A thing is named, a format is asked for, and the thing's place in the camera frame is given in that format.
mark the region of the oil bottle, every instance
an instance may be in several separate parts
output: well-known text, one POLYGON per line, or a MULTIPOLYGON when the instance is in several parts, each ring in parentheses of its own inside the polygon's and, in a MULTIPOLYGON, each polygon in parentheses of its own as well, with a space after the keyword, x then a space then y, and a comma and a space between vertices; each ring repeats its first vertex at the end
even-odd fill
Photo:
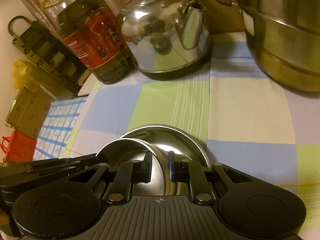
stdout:
POLYGON ((40 6, 52 8, 60 38, 100 82, 114 83, 133 68, 116 17, 103 0, 43 0, 40 6))

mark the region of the metal bowl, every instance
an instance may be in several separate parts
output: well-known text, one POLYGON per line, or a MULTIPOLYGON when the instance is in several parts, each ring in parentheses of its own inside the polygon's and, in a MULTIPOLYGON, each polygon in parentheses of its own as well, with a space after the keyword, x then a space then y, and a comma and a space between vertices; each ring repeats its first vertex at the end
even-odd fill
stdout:
POLYGON ((175 195, 177 184, 170 182, 167 153, 158 147, 139 139, 121 138, 107 143, 97 155, 105 155, 110 167, 118 167, 125 161, 142 161, 146 151, 153 154, 151 182, 135 184, 133 194, 175 195))
POLYGON ((170 125, 150 124, 140 126, 126 132, 120 138, 141 139, 166 152, 174 151, 176 154, 184 155, 199 162, 203 167, 210 167, 208 156, 200 144, 188 133, 170 125))

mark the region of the red label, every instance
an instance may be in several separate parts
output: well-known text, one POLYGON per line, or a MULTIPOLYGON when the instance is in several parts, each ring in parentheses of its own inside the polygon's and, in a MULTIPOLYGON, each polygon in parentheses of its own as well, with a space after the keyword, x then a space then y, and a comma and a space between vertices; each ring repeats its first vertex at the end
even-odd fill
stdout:
POLYGON ((109 8, 99 8, 84 26, 64 39, 65 44, 89 69, 99 67, 123 49, 116 34, 116 18, 109 8))

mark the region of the red bag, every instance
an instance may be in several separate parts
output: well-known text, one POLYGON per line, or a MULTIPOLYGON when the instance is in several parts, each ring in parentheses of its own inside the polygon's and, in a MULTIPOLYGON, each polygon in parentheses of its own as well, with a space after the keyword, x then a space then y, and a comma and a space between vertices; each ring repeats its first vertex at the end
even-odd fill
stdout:
POLYGON ((0 148, 5 153, 4 162, 20 163, 32 161, 33 153, 36 148, 37 141, 25 135, 19 130, 14 130, 11 136, 3 136, 0 142, 0 148), (4 141, 8 142, 8 146, 4 146, 4 141))

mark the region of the blue and white checkered cloth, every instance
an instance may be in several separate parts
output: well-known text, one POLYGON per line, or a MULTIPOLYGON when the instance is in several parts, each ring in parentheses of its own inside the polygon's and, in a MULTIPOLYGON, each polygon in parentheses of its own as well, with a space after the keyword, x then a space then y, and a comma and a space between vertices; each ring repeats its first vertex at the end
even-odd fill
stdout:
POLYGON ((81 97, 51 103, 37 139, 33 160, 59 158, 87 98, 81 97))

